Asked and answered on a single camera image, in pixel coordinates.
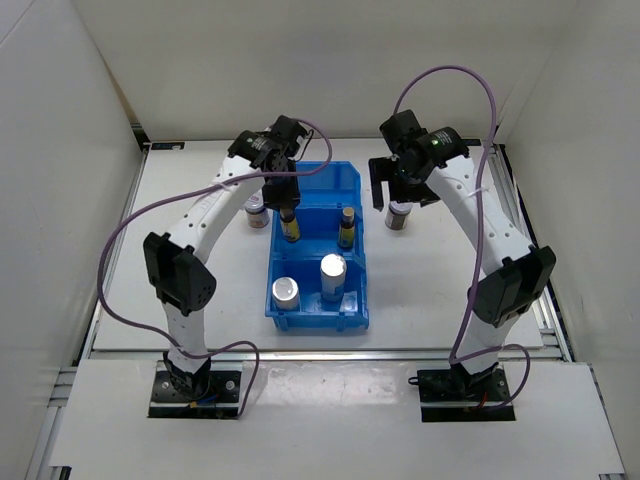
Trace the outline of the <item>yellow-label sauce bottle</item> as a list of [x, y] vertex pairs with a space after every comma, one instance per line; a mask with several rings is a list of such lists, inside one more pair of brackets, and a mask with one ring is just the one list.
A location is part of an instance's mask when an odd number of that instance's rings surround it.
[[351, 249], [355, 238], [355, 210], [353, 207], [345, 207], [342, 210], [338, 245], [342, 249]]
[[300, 227], [294, 209], [281, 208], [279, 211], [280, 225], [285, 240], [295, 243], [300, 239]]

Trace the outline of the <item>silver-lid bead jar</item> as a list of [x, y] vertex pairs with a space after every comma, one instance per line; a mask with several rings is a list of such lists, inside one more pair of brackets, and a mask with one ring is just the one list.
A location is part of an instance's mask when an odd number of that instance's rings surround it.
[[277, 278], [272, 284], [271, 294], [275, 306], [280, 310], [293, 311], [299, 307], [299, 287], [291, 277]]
[[329, 302], [338, 302], [344, 294], [347, 264], [342, 255], [331, 253], [320, 263], [321, 295]]

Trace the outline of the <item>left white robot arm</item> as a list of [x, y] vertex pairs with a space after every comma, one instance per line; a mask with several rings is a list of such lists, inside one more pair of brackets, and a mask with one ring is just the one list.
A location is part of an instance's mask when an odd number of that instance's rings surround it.
[[217, 285], [206, 267], [216, 241], [257, 191], [266, 208], [288, 215], [300, 203], [295, 177], [239, 178], [255, 172], [294, 172], [294, 157], [306, 135], [298, 121], [284, 115], [265, 131], [242, 132], [214, 178], [226, 185], [200, 196], [166, 233], [150, 233], [143, 242], [149, 282], [174, 339], [163, 356], [165, 368], [174, 389], [188, 400], [206, 396], [210, 386], [204, 309]]

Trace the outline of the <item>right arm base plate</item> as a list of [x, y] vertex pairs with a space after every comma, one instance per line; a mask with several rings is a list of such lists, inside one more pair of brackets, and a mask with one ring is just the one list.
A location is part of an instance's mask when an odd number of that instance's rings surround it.
[[505, 372], [496, 368], [479, 381], [461, 370], [418, 370], [408, 379], [418, 388], [423, 423], [513, 422], [516, 420]]

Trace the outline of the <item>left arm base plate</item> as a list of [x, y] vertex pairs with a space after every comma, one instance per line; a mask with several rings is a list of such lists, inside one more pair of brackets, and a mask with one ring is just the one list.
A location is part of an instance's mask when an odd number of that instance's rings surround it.
[[162, 363], [156, 366], [147, 417], [152, 419], [235, 420], [241, 406], [243, 366], [214, 362], [202, 393], [184, 395], [171, 383]]

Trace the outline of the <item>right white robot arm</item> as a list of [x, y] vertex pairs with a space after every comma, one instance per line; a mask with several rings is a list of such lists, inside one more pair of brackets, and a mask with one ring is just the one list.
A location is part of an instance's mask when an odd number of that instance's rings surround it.
[[470, 400], [494, 375], [506, 337], [540, 297], [556, 256], [550, 247], [535, 246], [483, 192], [482, 173], [453, 128], [430, 132], [404, 110], [379, 130], [390, 154], [368, 163], [374, 208], [382, 210], [386, 198], [420, 206], [441, 201], [475, 247], [477, 261], [449, 377], [431, 384]]

